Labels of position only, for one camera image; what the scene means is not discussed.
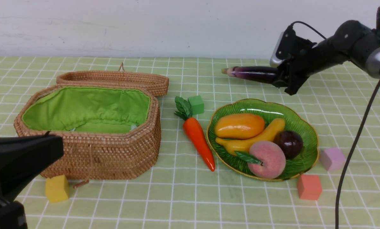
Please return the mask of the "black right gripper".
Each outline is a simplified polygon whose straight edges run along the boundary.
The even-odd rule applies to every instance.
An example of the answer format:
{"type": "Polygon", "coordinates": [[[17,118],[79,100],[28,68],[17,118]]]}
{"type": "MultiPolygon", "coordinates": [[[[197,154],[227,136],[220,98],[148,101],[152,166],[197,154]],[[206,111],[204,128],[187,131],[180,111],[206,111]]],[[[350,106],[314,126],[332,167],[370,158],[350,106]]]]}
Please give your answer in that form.
{"type": "Polygon", "coordinates": [[[292,96],[311,75],[348,60],[346,53],[334,47],[334,39],[327,38],[284,61],[283,69],[272,68],[274,77],[271,84],[277,88],[286,87],[284,92],[292,96]]]}

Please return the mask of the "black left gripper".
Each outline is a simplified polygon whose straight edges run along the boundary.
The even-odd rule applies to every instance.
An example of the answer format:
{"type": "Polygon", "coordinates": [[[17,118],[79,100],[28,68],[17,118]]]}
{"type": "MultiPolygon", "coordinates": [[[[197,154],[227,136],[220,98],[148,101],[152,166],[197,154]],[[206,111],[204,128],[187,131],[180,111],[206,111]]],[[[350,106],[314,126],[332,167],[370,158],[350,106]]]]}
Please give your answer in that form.
{"type": "Polygon", "coordinates": [[[24,206],[13,200],[63,155],[62,137],[49,132],[0,137],[0,229],[28,228],[24,206]]]}

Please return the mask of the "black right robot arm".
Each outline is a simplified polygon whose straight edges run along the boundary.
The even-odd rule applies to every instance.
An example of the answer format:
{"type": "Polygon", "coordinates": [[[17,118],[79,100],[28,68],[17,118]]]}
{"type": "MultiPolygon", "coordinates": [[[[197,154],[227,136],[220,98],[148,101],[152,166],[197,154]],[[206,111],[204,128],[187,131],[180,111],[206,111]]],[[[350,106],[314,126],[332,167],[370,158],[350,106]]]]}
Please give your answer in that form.
{"type": "Polygon", "coordinates": [[[346,61],[380,78],[380,7],[375,28],[348,20],[318,43],[297,36],[294,25],[281,33],[273,51],[270,66],[277,69],[270,80],[273,86],[285,87],[287,94],[294,95],[310,76],[346,61]]]}

